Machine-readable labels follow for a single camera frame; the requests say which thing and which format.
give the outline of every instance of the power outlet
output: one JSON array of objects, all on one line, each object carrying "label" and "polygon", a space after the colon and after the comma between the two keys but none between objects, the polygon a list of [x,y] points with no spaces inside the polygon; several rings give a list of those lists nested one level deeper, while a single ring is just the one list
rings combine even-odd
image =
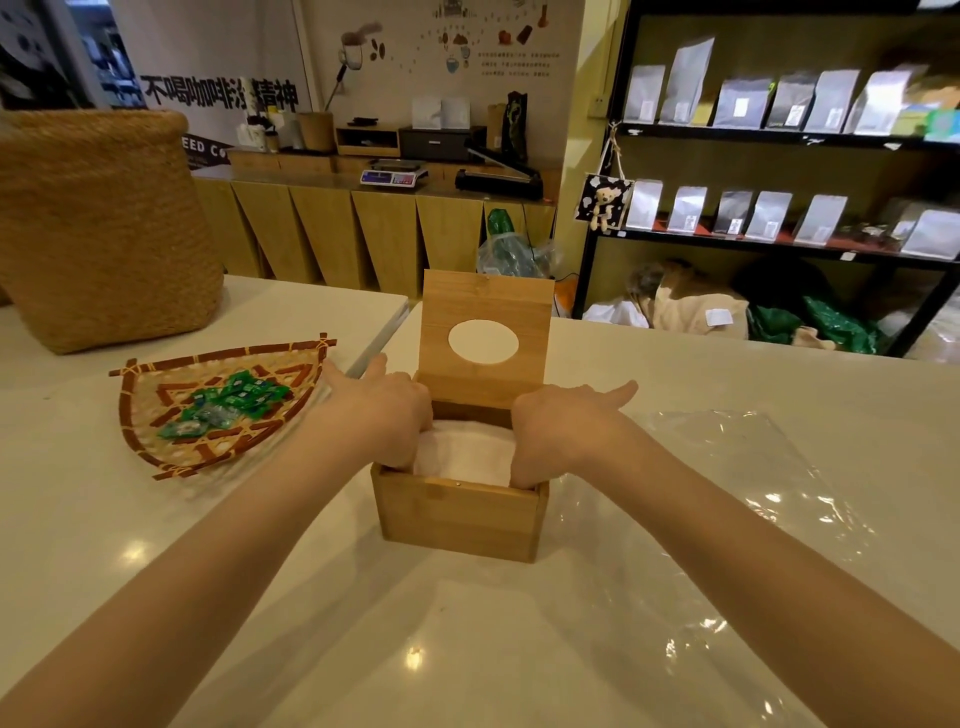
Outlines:
[{"label": "power outlet", "polygon": [[609,102],[610,99],[606,94],[602,96],[594,96],[593,100],[590,101],[590,109],[587,112],[587,116],[591,119],[606,119],[607,105]]}]

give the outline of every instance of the wicker basket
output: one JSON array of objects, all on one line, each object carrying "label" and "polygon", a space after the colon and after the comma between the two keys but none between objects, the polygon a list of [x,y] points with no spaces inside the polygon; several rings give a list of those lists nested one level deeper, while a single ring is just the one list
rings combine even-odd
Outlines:
[{"label": "wicker basket", "polygon": [[56,353],[201,328],[223,287],[165,111],[0,112],[0,285]]}]

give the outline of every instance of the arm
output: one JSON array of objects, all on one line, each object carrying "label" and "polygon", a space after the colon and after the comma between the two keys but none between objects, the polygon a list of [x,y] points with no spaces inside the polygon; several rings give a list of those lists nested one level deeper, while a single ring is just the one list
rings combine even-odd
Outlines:
[{"label": "arm", "polygon": [[278,452],[80,625],[0,700],[0,725],[165,726],[226,649],[303,531],[362,467],[401,467],[430,399],[374,359],[329,362],[328,401]]},{"label": "arm", "polygon": [[590,482],[827,725],[954,723],[960,652],[671,455],[617,411],[635,392],[630,382],[519,398],[514,484],[566,472]]}]

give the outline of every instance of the hand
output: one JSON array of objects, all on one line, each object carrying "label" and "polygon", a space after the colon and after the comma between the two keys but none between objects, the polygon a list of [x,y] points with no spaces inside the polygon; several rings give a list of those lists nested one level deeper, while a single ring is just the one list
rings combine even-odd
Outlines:
[{"label": "hand", "polygon": [[605,446],[612,427],[630,424],[618,410],[636,390],[631,379],[606,393],[586,385],[564,389],[550,384],[517,397],[511,410],[516,436],[511,486],[533,488],[565,473],[579,474],[584,462]]},{"label": "hand", "polygon": [[403,372],[387,373],[387,355],[375,356],[362,379],[351,379],[329,359],[323,380],[330,399],[315,411],[359,447],[364,463],[390,468],[410,466],[420,433],[433,426],[433,407],[425,386]]}]

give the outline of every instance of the wooden tissue box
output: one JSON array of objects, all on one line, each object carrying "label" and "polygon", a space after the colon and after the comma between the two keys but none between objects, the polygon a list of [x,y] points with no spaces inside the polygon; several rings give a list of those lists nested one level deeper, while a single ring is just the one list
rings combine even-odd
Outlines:
[{"label": "wooden tissue box", "polygon": [[[420,369],[436,420],[510,427],[517,396],[543,385],[552,280],[423,272]],[[450,330],[474,319],[496,321],[519,342],[498,364],[477,364],[449,344]],[[549,483],[521,491],[413,475],[374,464],[373,495],[383,537],[414,546],[533,562],[550,497]]]}]

